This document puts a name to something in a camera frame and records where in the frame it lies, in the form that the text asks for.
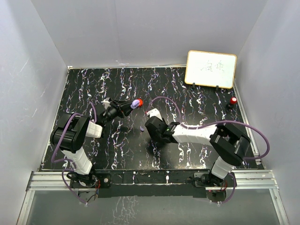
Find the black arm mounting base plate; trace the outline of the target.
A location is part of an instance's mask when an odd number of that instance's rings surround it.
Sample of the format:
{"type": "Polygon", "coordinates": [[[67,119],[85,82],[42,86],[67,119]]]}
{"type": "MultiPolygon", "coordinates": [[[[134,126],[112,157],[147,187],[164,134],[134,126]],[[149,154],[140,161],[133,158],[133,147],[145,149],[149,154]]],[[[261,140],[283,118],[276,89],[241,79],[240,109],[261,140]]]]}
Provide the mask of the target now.
{"type": "Polygon", "coordinates": [[[220,179],[209,170],[95,171],[91,175],[69,172],[70,186],[92,189],[99,198],[119,196],[192,196],[223,201],[236,187],[233,173],[220,179]]]}

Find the aluminium frame rail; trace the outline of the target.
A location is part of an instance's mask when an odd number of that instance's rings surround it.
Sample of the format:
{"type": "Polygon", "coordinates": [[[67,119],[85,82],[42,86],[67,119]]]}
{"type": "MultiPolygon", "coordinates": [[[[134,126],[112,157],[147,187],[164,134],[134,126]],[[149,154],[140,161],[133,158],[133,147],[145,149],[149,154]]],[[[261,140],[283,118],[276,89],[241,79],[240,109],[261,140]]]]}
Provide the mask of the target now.
{"type": "MultiPolygon", "coordinates": [[[[229,188],[227,192],[231,191],[232,189],[234,189],[235,191],[255,189],[269,190],[280,224],[288,224],[288,219],[279,195],[278,184],[272,170],[238,169],[233,170],[232,173],[235,176],[236,187],[229,188]]],[[[26,188],[25,199],[22,205],[17,224],[26,224],[33,203],[34,195],[37,191],[68,191],[70,188],[72,188],[76,195],[83,194],[85,192],[91,192],[94,196],[98,197],[94,190],[89,188],[73,188],[70,186],[70,182],[71,181],[67,178],[66,172],[33,172],[30,176],[30,180],[26,188]]],[[[206,198],[196,199],[208,200],[208,202],[212,201],[208,196],[206,198]]]]}

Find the small whiteboard with wooden frame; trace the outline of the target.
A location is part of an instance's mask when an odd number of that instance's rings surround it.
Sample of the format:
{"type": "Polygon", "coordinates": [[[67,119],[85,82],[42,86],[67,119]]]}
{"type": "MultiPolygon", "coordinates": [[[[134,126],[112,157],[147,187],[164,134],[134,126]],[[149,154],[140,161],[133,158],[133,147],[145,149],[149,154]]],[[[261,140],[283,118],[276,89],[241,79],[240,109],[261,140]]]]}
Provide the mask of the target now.
{"type": "Polygon", "coordinates": [[[231,89],[236,63],[234,54],[191,50],[187,54],[184,81],[189,85],[231,89]]]}

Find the red emergency stop button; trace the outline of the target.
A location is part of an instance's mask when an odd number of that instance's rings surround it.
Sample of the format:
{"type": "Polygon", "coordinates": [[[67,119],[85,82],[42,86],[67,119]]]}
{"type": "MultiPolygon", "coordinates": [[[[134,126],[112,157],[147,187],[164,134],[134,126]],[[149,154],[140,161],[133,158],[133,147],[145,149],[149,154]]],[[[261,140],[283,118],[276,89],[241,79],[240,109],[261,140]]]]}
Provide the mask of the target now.
{"type": "Polygon", "coordinates": [[[236,97],[232,97],[229,102],[226,105],[226,108],[231,110],[235,107],[235,105],[237,104],[237,98],[236,97]]]}

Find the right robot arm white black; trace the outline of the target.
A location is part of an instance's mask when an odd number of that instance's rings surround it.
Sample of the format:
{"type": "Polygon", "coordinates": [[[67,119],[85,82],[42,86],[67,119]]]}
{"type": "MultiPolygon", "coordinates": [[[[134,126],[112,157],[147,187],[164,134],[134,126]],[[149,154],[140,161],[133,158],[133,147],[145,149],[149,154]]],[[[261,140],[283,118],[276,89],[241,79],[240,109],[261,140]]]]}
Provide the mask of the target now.
{"type": "Polygon", "coordinates": [[[208,173],[190,179],[197,187],[222,187],[226,176],[241,166],[251,140],[231,122],[218,122],[203,128],[179,122],[169,125],[157,116],[150,117],[145,127],[157,143],[199,143],[214,148],[218,158],[208,173]]]}

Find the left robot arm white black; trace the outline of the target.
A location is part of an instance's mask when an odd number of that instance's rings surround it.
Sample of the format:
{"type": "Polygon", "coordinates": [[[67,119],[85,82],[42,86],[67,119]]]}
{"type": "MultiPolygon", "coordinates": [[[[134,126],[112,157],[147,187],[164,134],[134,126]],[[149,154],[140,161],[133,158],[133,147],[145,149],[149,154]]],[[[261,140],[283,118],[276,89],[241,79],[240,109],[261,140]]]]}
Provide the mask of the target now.
{"type": "Polygon", "coordinates": [[[120,101],[106,98],[102,103],[104,110],[99,114],[94,113],[93,120],[79,113],[64,114],[50,137],[50,143],[55,146],[51,162],[68,161],[72,169],[68,171],[67,177],[87,188],[94,187],[101,181],[83,148],[85,138],[101,138],[107,123],[117,117],[125,118],[143,105],[141,99],[120,101]]]}

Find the purple round earbud case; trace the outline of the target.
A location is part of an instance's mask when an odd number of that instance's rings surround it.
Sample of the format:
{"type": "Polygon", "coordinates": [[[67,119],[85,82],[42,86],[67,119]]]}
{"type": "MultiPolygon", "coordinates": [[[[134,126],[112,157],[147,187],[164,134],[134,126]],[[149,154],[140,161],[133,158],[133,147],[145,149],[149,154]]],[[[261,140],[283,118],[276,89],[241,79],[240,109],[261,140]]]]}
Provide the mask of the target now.
{"type": "Polygon", "coordinates": [[[136,109],[137,107],[139,107],[139,105],[140,105],[140,100],[139,99],[135,99],[133,102],[132,102],[132,104],[131,104],[131,108],[132,109],[136,109]]]}

